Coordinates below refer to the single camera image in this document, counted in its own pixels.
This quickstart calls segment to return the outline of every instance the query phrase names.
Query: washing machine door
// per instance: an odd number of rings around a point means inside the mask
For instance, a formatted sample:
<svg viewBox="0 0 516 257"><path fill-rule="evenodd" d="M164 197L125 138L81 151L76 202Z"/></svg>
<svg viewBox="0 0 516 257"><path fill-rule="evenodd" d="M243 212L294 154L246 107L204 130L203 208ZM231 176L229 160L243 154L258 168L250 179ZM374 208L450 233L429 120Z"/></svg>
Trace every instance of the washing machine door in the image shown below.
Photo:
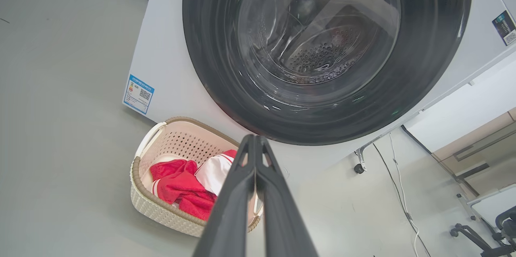
<svg viewBox="0 0 516 257"><path fill-rule="evenodd" d="M452 60L470 0L183 0L208 93L270 139L328 145L410 110Z"/></svg>

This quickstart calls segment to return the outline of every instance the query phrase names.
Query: laundry basket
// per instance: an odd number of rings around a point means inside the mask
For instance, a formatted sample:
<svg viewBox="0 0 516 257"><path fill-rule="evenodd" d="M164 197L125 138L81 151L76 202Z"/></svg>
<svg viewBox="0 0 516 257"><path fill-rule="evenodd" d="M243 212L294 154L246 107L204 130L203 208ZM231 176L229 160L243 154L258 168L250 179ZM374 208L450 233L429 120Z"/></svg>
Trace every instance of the laundry basket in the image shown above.
<svg viewBox="0 0 516 257"><path fill-rule="evenodd" d="M168 204L148 191L141 177L165 154L175 154L201 165L208 158L230 149L238 150L238 142L221 132L186 117L170 118L155 125L144 137L131 165L131 201L142 214L171 229L200 237L206 221L191 216ZM254 204L254 218L248 232L253 230L263 210Z"/></svg>

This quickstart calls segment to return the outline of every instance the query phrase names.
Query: chair wheel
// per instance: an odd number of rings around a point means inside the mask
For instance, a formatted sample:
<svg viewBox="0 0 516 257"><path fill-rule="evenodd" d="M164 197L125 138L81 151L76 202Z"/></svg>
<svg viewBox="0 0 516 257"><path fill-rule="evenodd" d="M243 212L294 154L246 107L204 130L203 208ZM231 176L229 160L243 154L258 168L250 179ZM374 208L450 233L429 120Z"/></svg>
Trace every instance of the chair wheel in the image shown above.
<svg viewBox="0 0 516 257"><path fill-rule="evenodd" d="M360 164L357 164L357 165L355 165L355 167L354 167L354 171L355 171L356 173L360 174L360 173L363 173L363 172L364 172L364 169L363 169L363 167L362 167Z"/></svg>

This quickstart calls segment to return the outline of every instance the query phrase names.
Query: white washing machine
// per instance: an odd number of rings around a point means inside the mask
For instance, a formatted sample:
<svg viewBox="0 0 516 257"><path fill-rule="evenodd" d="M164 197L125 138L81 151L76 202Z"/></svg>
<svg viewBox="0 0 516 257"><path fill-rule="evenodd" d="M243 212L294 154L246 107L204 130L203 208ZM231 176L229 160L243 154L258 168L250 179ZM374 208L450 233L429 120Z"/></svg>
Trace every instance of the white washing machine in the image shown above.
<svg viewBox="0 0 516 257"><path fill-rule="evenodd" d="M123 102L264 135L292 186L496 64L515 33L504 0L149 0Z"/></svg>

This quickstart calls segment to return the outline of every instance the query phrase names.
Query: door glass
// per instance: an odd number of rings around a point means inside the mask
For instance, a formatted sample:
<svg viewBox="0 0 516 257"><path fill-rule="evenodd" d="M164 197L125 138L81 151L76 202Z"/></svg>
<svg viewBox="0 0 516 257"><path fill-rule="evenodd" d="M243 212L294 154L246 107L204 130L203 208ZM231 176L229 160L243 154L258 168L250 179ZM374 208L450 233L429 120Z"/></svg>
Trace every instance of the door glass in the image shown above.
<svg viewBox="0 0 516 257"><path fill-rule="evenodd" d="M238 71L296 107L332 105L367 84L399 29L399 0L239 1Z"/></svg>

